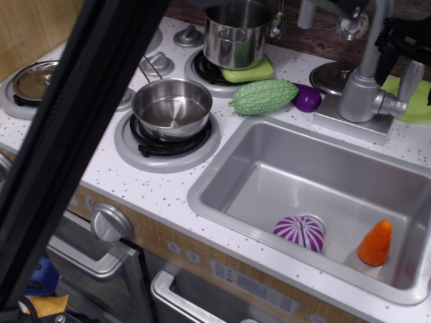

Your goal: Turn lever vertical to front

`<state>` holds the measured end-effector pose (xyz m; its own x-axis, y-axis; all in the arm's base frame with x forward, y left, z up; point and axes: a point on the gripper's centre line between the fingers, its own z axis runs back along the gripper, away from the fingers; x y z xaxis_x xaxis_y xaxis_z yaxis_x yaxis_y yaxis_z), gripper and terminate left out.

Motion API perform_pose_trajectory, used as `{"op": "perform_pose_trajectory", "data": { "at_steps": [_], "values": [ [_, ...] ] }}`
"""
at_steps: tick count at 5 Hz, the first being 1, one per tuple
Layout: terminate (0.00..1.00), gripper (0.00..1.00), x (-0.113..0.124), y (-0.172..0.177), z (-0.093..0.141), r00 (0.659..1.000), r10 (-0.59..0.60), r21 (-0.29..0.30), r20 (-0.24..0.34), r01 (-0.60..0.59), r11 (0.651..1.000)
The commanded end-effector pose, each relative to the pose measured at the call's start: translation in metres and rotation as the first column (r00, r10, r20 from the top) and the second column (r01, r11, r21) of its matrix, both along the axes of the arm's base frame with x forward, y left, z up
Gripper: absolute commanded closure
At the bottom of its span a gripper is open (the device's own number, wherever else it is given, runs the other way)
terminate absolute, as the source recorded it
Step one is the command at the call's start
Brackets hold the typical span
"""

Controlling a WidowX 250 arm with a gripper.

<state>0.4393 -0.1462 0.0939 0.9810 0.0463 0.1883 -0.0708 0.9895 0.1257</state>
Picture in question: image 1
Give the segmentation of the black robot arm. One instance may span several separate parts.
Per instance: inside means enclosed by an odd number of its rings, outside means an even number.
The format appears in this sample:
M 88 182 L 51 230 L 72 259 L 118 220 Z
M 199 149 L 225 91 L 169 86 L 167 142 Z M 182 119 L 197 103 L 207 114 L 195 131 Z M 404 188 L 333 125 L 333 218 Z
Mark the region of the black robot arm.
M 18 301 L 169 3 L 86 1 L 1 189 L 1 320 Z

